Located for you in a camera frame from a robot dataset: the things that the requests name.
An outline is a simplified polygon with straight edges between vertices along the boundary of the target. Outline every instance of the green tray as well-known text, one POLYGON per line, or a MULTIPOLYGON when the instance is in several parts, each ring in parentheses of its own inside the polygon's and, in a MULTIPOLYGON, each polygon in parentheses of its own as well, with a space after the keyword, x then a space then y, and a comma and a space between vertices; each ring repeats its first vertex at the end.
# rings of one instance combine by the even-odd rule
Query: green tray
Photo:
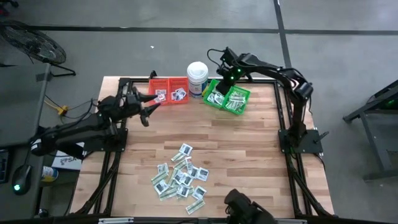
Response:
POLYGON ((244 113, 244 109, 246 108, 246 105, 248 104, 250 94, 251 94, 251 92, 250 92, 249 90, 245 90, 244 88, 240 88, 240 87, 238 87, 238 86, 232 86, 231 89, 229 90, 229 92, 228 92, 228 93, 226 94, 226 96, 224 97, 223 109, 226 110, 226 111, 229 111, 229 112, 231 112, 231 113, 234 113, 234 114, 238 114, 238 115, 243 114, 243 113, 244 113), (235 110, 228 109, 227 107, 225 107, 226 104, 228 103, 229 96, 230 96, 233 92, 242 93, 242 94, 244 95, 244 99, 246 100, 246 103, 242 106, 242 108, 239 109, 239 110, 236 110, 236 111, 235 111, 235 110))
POLYGON ((238 114, 238 115, 243 114, 243 113, 244 113, 244 109, 246 108, 246 105, 247 105, 247 103, 248 103, 248 100, 249 100, 249 97, 250 97, 250 94, 251 94, 250 91, 245 90, 244 88, 240 88, 240 87, 238 87, 238 86, 232 86, 231 89, 229 90, 229 92, 228 92, 228 93, 226 94, 226 96, 224 97, 224 101, 223 101, 223 104, 222 104, 222 105, 219 105, 219 104, 217 104, 217 103, 212 103, 212 102, 210 102, 210 101, 207 100, 207 98, 209 97, 210 93, 214 90, 214 88, 216 88, 216 86, 217 86, 217 84, 218 84, 219 82, 220 82, 220 81, 218 81, 218 80, 212 80, 212 81, 211 81, 209 87, 207 88, 207 91, 206 91, 206 94, 205 94, 205 97, 204 97, 203 101, 204 101, 207 105, 214 106, 215 108, 218 108, 218 109, 223 108, 224 110, 229 111, 229 112, 234 113, 234 114, 238 114), (228 109, 227 107, 225 107, 226 104, 227 104, 227 102, 228 102, 229 96, 230 96, 234 91, 243 93, 243 95, 245 96, 245 100, 246 100, 246 104, 243 105, 243 107, 242 107, 240 110, 237 110, 237 111, 231 110, 231 109, 228 109))
POLYGON ((208 101, 207 98, 209 97, 210 93, 214 90, 214 88, 216 88, 216 86, 217 86, 217 84, 218 84, 219 82, 220 82, 220 81, 218 81, 218 80, 212 80, 212 81, 211 81, 209 87, 207 88, 207 91, 206 91, 206 94, 205 94, 205 98, 203 99, 203 101, 204 101, 207 105, 214 106, 215 108, 218 108, 218 109, 222 108, 223 106, 221 106, 221 105, 219 105, 219 104, 217 104, 217 103, 212 103, 212 102, 208 101))

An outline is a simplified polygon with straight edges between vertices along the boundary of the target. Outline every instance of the white container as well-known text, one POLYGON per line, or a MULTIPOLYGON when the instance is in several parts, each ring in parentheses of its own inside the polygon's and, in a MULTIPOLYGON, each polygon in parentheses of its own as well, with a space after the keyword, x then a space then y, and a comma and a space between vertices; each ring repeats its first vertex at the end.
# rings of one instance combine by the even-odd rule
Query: white container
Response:
POLYGON ((189 95, 194 98, 201 98, 201 94, 207 86, 209 69, 202 62, 192 62, 187 68, 189 81, 189 95))

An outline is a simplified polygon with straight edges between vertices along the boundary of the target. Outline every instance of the concrete floor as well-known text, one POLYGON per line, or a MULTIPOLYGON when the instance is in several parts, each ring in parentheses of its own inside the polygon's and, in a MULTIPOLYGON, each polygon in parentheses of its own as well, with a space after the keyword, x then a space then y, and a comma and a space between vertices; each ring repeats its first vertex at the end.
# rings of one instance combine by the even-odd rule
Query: concrete floor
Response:
MULTIPOLYGON (((398 30, 395 0, 280 0, 286 29, 398 30)), ((10 9, 11 19, 31 25, 278 29, 273 0, 25 0, 10 9)), ((100 90, 103 76, 185 75, 190 62, 206 58, 209 48, 231 47, 284 65, 280 35, 181 32, 45 32, 67 52, 64 66, 76 77, 54 79, 47 94, 63 105, 77 105, 100 90)), ((398 35, 287 35, 292 66, 313 83, 312 111, 323 140, 326 176, 335 213, 345 218, 397 222, 398 179, 365 183, 377 171, 360 121, 344 115, 396 80, 398 35)), ((29 64, 29 59, 0 42, 0 62, 29 64)), ((43 125, 58 122, 46 108, 43 125)), ((73 185, 53 189, 47 201, 62 215, 73 185)))

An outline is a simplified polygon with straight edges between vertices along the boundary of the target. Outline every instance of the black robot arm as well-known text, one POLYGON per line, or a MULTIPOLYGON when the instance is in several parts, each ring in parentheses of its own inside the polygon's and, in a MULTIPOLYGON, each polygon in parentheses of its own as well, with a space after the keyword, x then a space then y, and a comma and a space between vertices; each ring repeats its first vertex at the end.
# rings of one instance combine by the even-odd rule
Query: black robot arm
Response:
POLYGON ((157 98, 157 95, 144 95, 132 88, 132 93, 117 96, 107 96, 98 102, 98 111, 89 117, 81 117, 78 121, 42 130, 32 139, 31 151, 37 156, 43 156, 56 149, 71 156, 82 159, 82 149, 75 143, 92 139, 100 139, 104 142, 118 142, 119 132, 117 123, 137 114, 141 117, 141 123, 148 126, 147 118, 160 105, 159 103, 149 107, 143 107, 142 103, 157 98))
POLYGON ((223 76, 223 80, 216 89, 224 95, 241 77, 247 76, 251 80, 250 74, 253 72, 275 78, 280 82, 294 105, 293 123, 288 130, 287 138, 293 147, 297 147, 307 132, 303 121, 305 107, 313 91, 312 84, 294 68, 282 68, 263 62, 250 53, 237 56, 228 47, 220 59, 223 63, 217 69, 217 73, 223 76))

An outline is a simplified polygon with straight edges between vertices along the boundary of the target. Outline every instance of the red tray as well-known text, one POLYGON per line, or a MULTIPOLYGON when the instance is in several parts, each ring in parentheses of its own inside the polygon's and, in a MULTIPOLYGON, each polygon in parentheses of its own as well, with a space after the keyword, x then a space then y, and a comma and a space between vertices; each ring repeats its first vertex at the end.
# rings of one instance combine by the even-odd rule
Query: red tray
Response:
POLYGON ((169 78, 169 96, 168 102, 169 103, 188 103, 189 102, 189 85, 188 85, 188 78, 169 78), (175 92, 177 89, 183 88, 187 95, 184 97, 183 100, 172 100, 172 93, 175 92))
MULTIPOLYGON (((149 95, 155 95, 155 90, 166 90, 166 100, 160 102, 162 105, 166 105, 169 103, 169 99, 171 99, 170 96, 170 87, 169 87, 169 79, 168 78, 155 78, 149 80, 149 89, 148 89, 148 94, 149 95)), ((151 100, 149 102, 151 105, 155 104, 155 100, 151 100)))

